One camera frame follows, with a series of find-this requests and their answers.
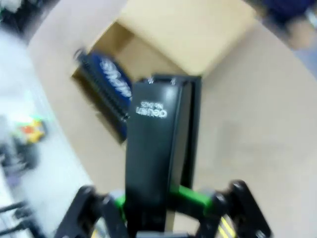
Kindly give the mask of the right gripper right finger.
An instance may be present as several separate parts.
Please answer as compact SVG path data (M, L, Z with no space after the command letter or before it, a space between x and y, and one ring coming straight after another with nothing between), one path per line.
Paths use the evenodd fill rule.
M205 195L180 186L173 190L173 211L198 220L194 235L185 238L214 238L221 218L227 215L233 222L235 238L271 238L269 227L259 205L242 180L234 180L225 191Z

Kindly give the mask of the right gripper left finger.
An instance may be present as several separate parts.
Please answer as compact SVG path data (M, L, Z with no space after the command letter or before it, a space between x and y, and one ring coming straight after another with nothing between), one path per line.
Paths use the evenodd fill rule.
M77 191L55 236L57 238L91 238L95 224L102 218L110 238L127 237L123 206L125 196L99 194L93 186L82 186Z

